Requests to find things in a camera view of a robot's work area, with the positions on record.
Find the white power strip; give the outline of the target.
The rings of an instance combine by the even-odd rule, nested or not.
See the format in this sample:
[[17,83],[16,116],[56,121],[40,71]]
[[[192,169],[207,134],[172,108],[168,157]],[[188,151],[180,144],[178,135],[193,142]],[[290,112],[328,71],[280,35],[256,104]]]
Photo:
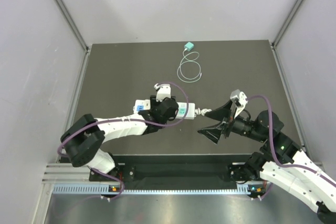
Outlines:
[[[189,103],[187,107],[186,102],[178,102],[179,111],[176,119],[193,120],[195,118],[195,104]],[[151,108],[150,100],[136,100],[133,106],[133,112],[138,113],[142,110],[149,110]]]

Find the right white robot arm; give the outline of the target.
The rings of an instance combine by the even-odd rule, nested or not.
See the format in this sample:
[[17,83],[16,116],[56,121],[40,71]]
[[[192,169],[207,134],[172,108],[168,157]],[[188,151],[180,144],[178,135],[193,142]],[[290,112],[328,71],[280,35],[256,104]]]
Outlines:
[[284,124],[277,115],[272,114],[273,140],[270,141],[268,111],[261,111],[255,120],[250,115],[244,118],[234,114],[232,101],[215,110],[204,109],[201,115],[218,124],[198,130],[213,143],[235,133],[263,144],[244,164],[229,166],[232,179],[264,180],[277,185],[305,203],[322,223],[335,223],[335,180],[281,131]]

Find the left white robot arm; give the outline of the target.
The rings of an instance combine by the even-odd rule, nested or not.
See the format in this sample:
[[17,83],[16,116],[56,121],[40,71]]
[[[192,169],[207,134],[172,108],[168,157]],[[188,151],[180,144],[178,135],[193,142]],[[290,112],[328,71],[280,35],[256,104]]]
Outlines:
[[92,114],[80,117],[61,137],[73,167],[88,166],[114,180],[119,168],[112,154],[101,150],[104,142],[131,135],[156,133],[176,118],[178,103],[174,98],[155,102],[149,110],[114,119],[95,119]]

